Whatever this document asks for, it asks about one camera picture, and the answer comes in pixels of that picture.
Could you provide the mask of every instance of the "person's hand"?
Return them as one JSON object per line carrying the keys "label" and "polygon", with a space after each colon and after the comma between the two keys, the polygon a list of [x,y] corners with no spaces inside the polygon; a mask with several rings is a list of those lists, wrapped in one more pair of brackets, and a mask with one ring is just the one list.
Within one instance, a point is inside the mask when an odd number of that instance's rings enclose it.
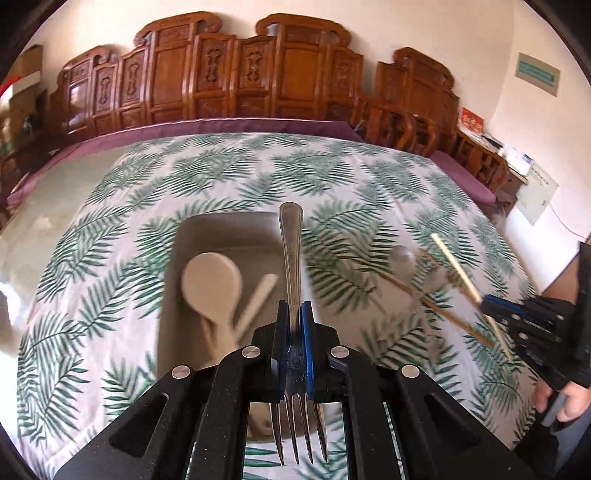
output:
{"label": "person's hand", "polygon": [[[552,395],[553,390],[543,380],[538,380],[538,384],[534,390],[534,407],[540,413],[543,413],[548,408],[548,399]],[[567,422],[578,419],[591,405],[591,387],[585,388],[581,385],[569,382],[561,390],[562,393],[568,396],[564,407],[560,409],[556,419],[561,422]]]}

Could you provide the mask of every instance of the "cardboard box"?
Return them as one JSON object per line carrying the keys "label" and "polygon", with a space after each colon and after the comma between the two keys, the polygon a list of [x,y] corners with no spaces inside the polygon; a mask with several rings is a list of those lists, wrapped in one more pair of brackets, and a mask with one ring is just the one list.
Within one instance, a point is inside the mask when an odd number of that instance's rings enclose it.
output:
{"label": "cardboard box", "polygon": [[33,45],[27,51],[21,53],[8,72],[7,78],[26,77],[33,72],[41,70],[43,60],[43,47]]}

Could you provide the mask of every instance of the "screw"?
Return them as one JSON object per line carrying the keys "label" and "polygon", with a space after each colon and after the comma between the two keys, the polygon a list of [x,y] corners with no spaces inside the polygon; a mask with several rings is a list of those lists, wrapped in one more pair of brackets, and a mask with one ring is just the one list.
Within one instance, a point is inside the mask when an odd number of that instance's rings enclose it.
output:
{"label": "screw", "polygon": [[186,378],[191,373],[191,369],[187,367],[187,365],[177,365],[173,368],[173,378],[180,380],[182,378]]}
{"label": "screw", "polygon": [[334,346],[330,349],[330,354],[335,358],[345,358],[349,356],[349,349],[345,346]]}
{"label": "screw", "polygon": [[242,356],[244,358],[256,358],[261,354],[261,349],[254,345],[248,345],[242,349]]}
{"label": "screw", "polygon": [[407,378],[417,378],[419,373],[421,373],[415,365],[404,365],[401,372]]}

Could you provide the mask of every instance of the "box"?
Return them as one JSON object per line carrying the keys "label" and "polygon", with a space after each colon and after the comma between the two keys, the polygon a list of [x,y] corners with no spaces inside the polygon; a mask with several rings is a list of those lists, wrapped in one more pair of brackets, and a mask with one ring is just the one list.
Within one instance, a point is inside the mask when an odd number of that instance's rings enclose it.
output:
{"label": "box", "polygon": [[43,59],[43,47],[33,45],[27,51],[21,53],[8,72],[7,78],[26,77],[34,72],[41,71]]}
{"label": "box", "polygon": [[458,119],[460,127],[463,127],[476,135],[482,135],[484,132],[484,119],[465,107],[460,110]]}

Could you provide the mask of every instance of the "sign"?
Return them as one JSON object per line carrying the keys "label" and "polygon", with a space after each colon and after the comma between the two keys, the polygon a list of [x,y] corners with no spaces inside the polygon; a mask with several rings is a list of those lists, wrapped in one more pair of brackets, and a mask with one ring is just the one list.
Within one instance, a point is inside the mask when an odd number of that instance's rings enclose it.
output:
{"label": "sign", "polygon": [[541,60],[520,53],[515,76],[557,96],[560,70]]}
{"label": "sign", "polygon": [[535,162],[530,168],[527,180],[527,185],[517,191],[516,207],[533,225],[550,204],[558,184]]}

